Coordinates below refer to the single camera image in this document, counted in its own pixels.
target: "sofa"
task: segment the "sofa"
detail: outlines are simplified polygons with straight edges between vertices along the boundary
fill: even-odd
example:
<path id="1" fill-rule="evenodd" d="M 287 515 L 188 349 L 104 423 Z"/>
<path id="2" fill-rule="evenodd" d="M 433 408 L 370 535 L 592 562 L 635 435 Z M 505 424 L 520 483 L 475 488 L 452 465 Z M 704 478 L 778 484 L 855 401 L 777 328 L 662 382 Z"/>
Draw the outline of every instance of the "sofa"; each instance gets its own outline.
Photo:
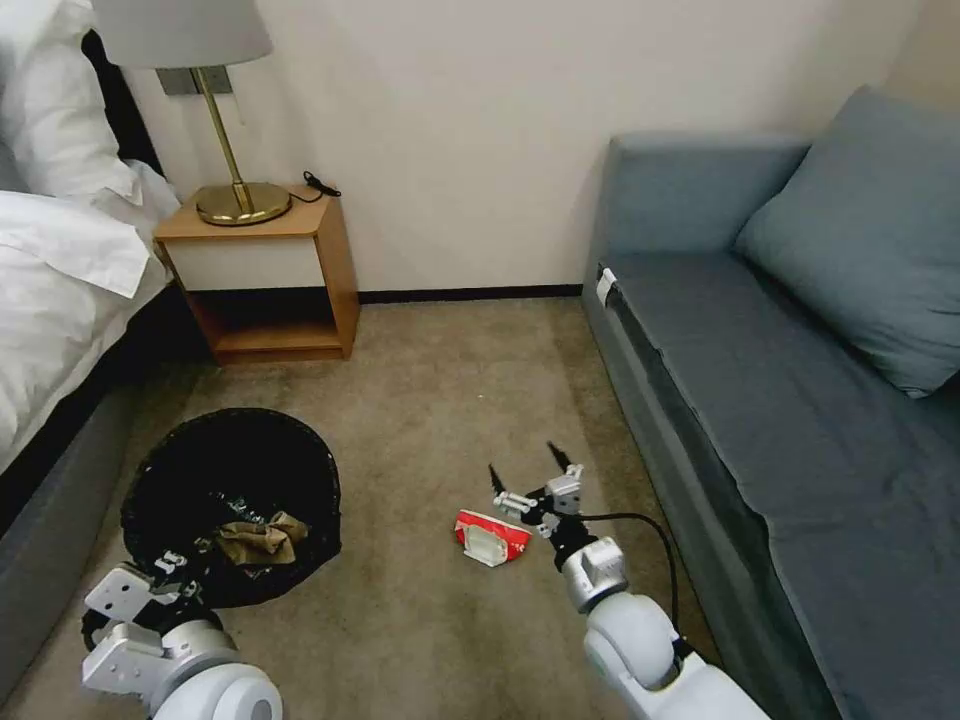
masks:
<path id="1" fill-rule="evenodd" d="M 583 305 L 727 672 L 776 720 L 956 717 L 960 383 L 908 397 L 734 247 L 809 147 L 616 137 Z"/>

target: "wall outlet plate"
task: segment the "wall outlet plate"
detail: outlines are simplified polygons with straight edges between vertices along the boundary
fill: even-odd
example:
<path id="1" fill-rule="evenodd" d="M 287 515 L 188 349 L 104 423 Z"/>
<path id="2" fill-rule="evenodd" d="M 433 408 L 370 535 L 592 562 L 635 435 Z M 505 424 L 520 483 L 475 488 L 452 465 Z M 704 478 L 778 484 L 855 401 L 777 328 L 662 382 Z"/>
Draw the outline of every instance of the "wall outlet plate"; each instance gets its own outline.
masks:
<path id="1" fill-rule="evenodd" d="M 205 67 L 203 74 L 206 75 L 210 90 L 215 95 L 229 95 L 233 92 L 230 76 L 223 65 Z M 163 86 L 163 92 L 167 95 L 201 94 L 200 88 L 193 82 L 189 68 L 160 69 L 157 70 L 157 77 L 160 78 L 160 85 Z"/>

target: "power cord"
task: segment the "power cord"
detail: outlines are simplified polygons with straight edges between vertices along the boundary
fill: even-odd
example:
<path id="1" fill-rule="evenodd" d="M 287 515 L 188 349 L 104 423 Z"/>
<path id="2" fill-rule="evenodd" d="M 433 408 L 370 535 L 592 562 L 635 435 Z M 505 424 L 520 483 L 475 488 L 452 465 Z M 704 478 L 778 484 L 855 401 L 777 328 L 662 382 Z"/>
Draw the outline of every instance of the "power cord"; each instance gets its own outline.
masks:
<path id="1" fill-rule="evenodd" d="M 324 197 L 325 195 L 329 195 L 330 197 L 340 197 L 341 195 L 343 195 L 343 193 L 337 190 L 336 188 L 332 188 L 329 185 L 325 185 L 316 175 L 314 175 L 309 170 L 303 171 L 303 181 L 307 184 L 307 187 L 313 188 L 319 194 L 316 197 L 308 200 L 305 197 L 300 197 L 296 193 L 290 193 L 290 195 L 295 197 L 300 202 L 305 202 L 309 204 L 309 203 L 315 203 L 317 200 Z"/>
<path id="2" fill-rule="evenodd" d="M 660 526 L 656 520 L 648 515 L 643 513 L 606 513 L 604 515 L 570 515 L 568 513 L 557 512 L 554 510 L 555 515 L 560 517 L 571 518 L 573 520 L 580 520 L 583 522 L 590 522 L 593 520 L 639 520 L 645 522 L 647 525 L 652 527 L 657 531 L 657 535 L 660 536 L 660 542 L 663 543 L 663 549 L 667 554 L 667 565 L 670 568 L 670 620 L 673 622 L 673 627 L 676 629 L 677 633 L 680 634 L 680 591 L 677 584 L 677 564 L 673 558 L 673 548 L 670 546 L 670 539 L 667 537 L 666 531 Z"/>

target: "red and white packaging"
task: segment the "red and white packaging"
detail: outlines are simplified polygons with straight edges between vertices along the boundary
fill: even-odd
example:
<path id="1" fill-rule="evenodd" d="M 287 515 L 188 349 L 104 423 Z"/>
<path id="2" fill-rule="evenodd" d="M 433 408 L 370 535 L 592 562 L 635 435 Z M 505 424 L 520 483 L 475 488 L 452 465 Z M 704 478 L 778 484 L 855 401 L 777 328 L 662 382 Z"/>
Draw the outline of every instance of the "red and white packaging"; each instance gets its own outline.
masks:
<path id="1" fill-rule="evenodd" d="M 471 510 L 457 514 L 453 531 L 463 545 L 464 555 L 490 567 L 519 557 L 532 537 L 523 528 Z"/>

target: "trash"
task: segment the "trash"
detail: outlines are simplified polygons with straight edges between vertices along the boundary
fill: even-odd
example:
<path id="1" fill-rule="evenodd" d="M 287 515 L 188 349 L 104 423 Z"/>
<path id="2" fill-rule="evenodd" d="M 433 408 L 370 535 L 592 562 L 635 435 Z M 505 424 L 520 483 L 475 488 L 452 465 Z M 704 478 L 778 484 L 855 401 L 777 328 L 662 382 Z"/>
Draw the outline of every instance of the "trash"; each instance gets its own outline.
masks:
<path id="1" fill-rule="evenodd" d="M 489 567 L 518 558 L 532 537 L 523 528 L 472 510 L 457 514 L 453 531 L 463 545 L 463 554 Z"/>
<path id="2" fill-rule="evenodd" d="M 289 565 L 297 559 L 297 543 L 309 533 L 310 528 L 280 511 L 269 523 L 225 523 L 216 541 L 234 565 Z"/>

